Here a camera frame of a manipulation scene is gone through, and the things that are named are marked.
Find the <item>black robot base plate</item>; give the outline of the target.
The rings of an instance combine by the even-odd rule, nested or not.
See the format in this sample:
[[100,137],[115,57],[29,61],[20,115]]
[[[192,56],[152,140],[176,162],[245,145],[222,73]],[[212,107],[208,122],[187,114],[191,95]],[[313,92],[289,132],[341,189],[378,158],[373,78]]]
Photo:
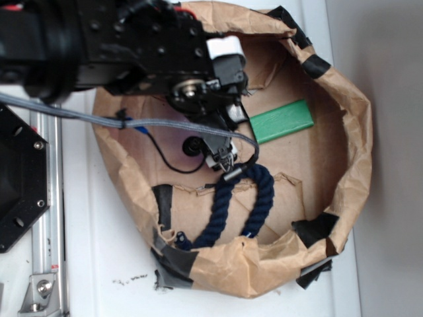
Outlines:
[[48,142],[1,105],[1,253],[49,207]]

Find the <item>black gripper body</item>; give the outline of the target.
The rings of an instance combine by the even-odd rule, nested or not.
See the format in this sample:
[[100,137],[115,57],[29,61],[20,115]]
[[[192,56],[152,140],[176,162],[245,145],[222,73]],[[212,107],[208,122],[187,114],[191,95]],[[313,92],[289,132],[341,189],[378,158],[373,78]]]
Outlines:
[[168,103],[191,122],[234,131],[249,121],[241,97],[247,94],[246,57],[236,36],[207,41],[214,78],[188,79],[171,89]]

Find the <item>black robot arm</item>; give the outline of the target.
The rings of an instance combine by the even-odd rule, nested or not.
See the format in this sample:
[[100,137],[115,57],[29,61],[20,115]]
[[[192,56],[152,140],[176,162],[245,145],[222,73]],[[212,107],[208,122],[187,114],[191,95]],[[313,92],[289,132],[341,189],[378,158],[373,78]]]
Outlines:
[[234,130],[248,119],[244,66],[237,38],[168,1],[1,2],[1,83],[47,104],[102,87]]

